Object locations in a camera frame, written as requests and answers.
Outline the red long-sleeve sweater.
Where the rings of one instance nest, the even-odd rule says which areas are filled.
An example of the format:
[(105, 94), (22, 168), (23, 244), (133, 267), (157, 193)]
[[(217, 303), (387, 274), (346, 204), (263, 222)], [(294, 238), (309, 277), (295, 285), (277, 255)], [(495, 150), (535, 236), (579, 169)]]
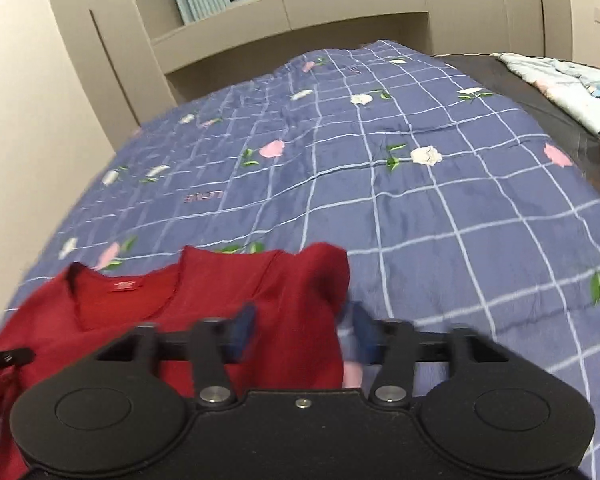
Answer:
[(178, 262), (140, 276), (108, 278), (73, 263), (41, 286), (0, 333), (0, 351), (28, 347), (34, 361), (0, 372), (0, 421), (27, 388), (142, 323), (188, 330), (203, 318), (231, 318), (257, 307), (246, 356), (228, 369), (238, 392), (336, 389), (343, 380), (337, 321), (346, 302), (346, 252), (318, 243), (223, 255), (184, 247)]

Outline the blue floral checked quilt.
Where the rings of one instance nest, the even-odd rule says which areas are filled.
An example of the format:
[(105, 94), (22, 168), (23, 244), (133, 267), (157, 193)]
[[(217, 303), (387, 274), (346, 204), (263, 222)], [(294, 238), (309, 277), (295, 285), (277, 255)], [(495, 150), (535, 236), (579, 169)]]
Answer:
[(8, 305), (73, 262), (144, 274), (187, 246), (326, 242), (378, 318), (465, 325), (579, 389), (600, 479), (600, 192), (515, 99), (389, 41), (302, 54), (148, 122)]

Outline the beige built-in wardrobe unit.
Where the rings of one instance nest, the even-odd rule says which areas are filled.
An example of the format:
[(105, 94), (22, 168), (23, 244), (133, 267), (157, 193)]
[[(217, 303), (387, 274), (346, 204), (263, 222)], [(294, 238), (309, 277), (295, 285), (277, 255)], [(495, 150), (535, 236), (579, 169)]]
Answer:
[(184, 24), (175, 0), (50, 0), (113, 148), (182, 103), (321, 48), (513, 51), (600, 65), (600, 0), (235, 0)]

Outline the light blue patterned cloth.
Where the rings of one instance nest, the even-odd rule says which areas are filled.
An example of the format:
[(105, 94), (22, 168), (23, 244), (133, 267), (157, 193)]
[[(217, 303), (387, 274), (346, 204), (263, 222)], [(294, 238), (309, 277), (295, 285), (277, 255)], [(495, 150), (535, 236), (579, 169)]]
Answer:
[(537, 88), (592, 136), (600, 136), (600, 68), (512, 52), (492, 56)]

